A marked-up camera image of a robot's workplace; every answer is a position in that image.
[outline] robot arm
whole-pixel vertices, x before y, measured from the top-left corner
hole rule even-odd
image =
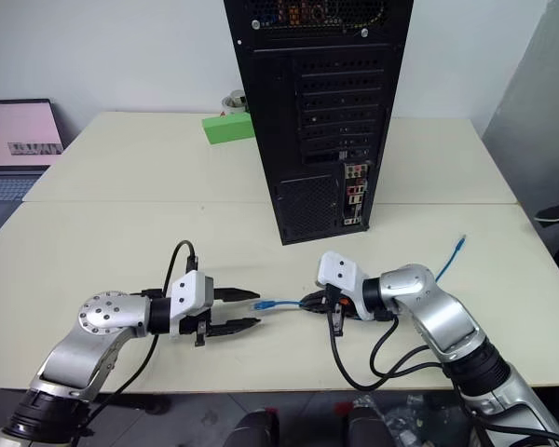
[[[72,330],[54,347],[21,400],[9,424],[0,430],[0,447],[71,445],[89,415],[122,346],[149,333],[226,335],[250,328],[259,320],[242,318],[211,324],[215,299],[240,301],[258,297],[238,289],[213,288],[213,279],[191,270],[165,291],[140,294],[106,291],[91,296],[79,309]]]
[[[386,310],[409,313],[472,413],[496,426],[559,434],[559,425],[534,391],[499,355],[463,304],[437,286],[427,267],[410,264],[380,278],[369,278],[354,262],[330,251],[321,258],[318,282],[349,297],[363,320],[375,319],[376,312]],[[341,332],[341,327],[334,325],[334,329]],[[486,433],[497,447],[526,438]]]

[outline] black computer case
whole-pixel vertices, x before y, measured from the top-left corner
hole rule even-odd
[[[413,0],[225,0],[284,244],[364,231]]]

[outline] pink laptop screen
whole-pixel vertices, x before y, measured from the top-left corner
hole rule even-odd
[[[48,102],[0,103],[0,166],[51,165],[61,152]]]

